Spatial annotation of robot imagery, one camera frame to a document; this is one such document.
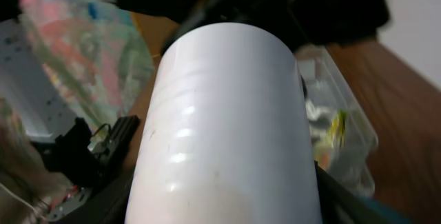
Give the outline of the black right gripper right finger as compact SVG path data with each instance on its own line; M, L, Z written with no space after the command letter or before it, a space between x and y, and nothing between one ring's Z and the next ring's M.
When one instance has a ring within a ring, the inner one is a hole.
M346 190L314 162L323 223L392 224L396 221Z

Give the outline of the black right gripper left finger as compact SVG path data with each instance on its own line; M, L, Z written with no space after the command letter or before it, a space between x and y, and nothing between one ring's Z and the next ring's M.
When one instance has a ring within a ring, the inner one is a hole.
M133 178L134 168L124 171L92 200L52 223L123 224Z

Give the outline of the white tissue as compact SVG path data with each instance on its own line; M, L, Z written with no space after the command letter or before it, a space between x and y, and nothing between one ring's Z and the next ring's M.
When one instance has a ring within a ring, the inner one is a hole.
M331 126L334 111L331 108L315 105L311 99L306 99L305 107L309 124L312 127L326 130Z

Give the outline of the pink white plastic cup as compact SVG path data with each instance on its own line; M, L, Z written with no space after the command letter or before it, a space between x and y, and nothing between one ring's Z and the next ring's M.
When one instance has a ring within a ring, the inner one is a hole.
M290 49L244 23L188 32L158 67L126 223L320 223Z

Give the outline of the green yellow snack wrapper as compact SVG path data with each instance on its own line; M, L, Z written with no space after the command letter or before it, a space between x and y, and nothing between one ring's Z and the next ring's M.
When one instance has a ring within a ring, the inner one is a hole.
M331 164L338 158L341 148L345 143L347 113L337 111L331 126L314 144L314 159L321 169L327 171Z

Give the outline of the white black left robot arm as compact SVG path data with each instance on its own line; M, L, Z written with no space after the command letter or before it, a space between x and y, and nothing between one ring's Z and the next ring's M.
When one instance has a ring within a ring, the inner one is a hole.
M262 28L291 51L307 43L352 43L372 37L390 19L386 0L116 0L124 10L177 22L163 48L214 23Z

